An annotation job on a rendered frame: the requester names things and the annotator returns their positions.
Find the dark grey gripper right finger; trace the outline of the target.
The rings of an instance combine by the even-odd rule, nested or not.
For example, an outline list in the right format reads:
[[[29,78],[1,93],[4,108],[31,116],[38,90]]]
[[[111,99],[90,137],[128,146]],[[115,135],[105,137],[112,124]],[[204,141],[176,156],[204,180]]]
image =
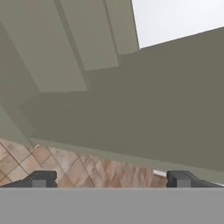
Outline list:
[[[223,185],[215,184],[200,178],[197,178],[189,171],[168,171],[166,173],[167,187],[220,187]]]

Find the olive green wall cabinet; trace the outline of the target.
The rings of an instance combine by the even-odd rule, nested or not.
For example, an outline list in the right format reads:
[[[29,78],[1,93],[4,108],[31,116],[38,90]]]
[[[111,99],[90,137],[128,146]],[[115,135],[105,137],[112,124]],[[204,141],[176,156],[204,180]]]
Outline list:
[[[42,92],[0,21],[0,137],[224,183],[224,0],[103,0],[118,66]]]

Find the wide olive green cabinet door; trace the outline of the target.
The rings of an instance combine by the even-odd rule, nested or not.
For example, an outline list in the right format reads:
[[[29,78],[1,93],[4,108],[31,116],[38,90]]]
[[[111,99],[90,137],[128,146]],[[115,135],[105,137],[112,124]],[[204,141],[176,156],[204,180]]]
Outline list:
[[[0,0],[0,21],[40,91],[87,89],[53,0]]]

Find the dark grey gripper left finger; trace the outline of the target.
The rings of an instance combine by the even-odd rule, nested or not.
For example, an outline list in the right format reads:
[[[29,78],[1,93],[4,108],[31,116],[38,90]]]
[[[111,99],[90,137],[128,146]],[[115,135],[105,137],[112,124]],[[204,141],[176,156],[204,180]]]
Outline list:
[[[56,171],[33,171],[27,177],[3,185],[3,187],[56,187]]]

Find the narrow olive green cabinet door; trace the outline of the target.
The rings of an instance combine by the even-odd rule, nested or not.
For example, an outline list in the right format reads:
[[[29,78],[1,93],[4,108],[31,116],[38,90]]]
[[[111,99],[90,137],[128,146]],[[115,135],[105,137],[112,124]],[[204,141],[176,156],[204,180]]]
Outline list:
[[[60,0],[86,70],[118,66],[103,0]]]

